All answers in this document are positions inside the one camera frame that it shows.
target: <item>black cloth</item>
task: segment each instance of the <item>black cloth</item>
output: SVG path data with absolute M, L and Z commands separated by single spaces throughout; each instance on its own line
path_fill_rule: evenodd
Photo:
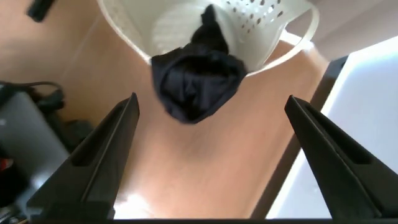
M 166 111 L 190 124 L 214 114 L 247 74 L 243 62 L 228 55 L 212 5 L 201 18 L 189 44 L 151 60 L 154 88 Z

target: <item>brown floor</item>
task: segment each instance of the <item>brown floor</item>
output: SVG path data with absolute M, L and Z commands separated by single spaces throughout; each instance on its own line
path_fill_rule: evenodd
M 326 69 L 315 49 L 245 79 L 215 115 L 182 125 L 164 112 L 149 67 L 113 32 L 96 1 L 58 0 L 42 24 L 25 16 L 30 2 L 0 1 L 1 80 L 59 82 L 67 94 L 62 117 L 93 124 L 132 91 L 138 95 L 141 117 L 117 216 L 250 216 L 293 133 L 287 97 L 309 100 Z M 287 49 L 281 43 L 273 57 Z

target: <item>white plastic basket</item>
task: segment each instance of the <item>white plastic basket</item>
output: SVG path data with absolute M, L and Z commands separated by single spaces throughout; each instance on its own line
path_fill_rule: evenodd
M 279 65 L 299 53 L 319 23 L 319 12 L 307 0 L 98 0 L 106 20 L 139 55 L 150 58 L 189 43 L 201 25 L 200 15 L 209 4 L 230 54 L 243 60 L 249 75 Z M 271 63 L 265 61 L 275 49 L 286 25 L 312 11 L 312 21 L 302 40 Z

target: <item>white surface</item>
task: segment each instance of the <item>white surface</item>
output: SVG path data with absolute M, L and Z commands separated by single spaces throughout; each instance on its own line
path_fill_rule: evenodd
M 249 75 L 270 69 L 299 53 L 310 40 L 319 22 L 319 13 L 307 0 L 98 0 L 113 29 L 142 58 L 150 63 L 155 55 L 189 43 L 201 25 L 200 15 L 209 4 L 230 48 L 241 59 Z M 278 58 L 264 62 L 275 49 L 285 26 L 304 12 L 312 11 L 312 21 L 303 40 Z
M 398 173 L 398 37 L 352 53 L 321 112 Z M 266 218 L 330 218 L 300 150 Z

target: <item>basket handle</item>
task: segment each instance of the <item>basket handle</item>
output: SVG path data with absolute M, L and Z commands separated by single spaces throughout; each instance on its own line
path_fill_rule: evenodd
M 309 3 L 309 4 L 311 5 L 310 10 L 312 12 L 312 20 L 311 20 L 310 26 L 307 29 L 307 32 L 301 38 L 300 42 L 298 42 L 298 44 L 296 46 L 294 46 L 290 51 L 288 51 L 285 55 L 280 56 L 279 58 L 275 59 L 274 61 L 264 65 L 258 71 L 249 73 L 248 75 L 246 75 L 246 77 L 255 75 L 259 72 L 263 72 L 265 70 L 273 68 L 273 67 L 280 65 L 280 64 L 284 63 L 285 61 L 291 59 L 294 55 L 297 55 L 303 49 L 303 46 L 305 45 L 306 42 L 308 42 L 312 39 L 313 35 L 315 34 L 315 31 L 318 28 L 320 15 L 319 15 L 318 9 L 313 4 L 311 4 L 311 3 Z

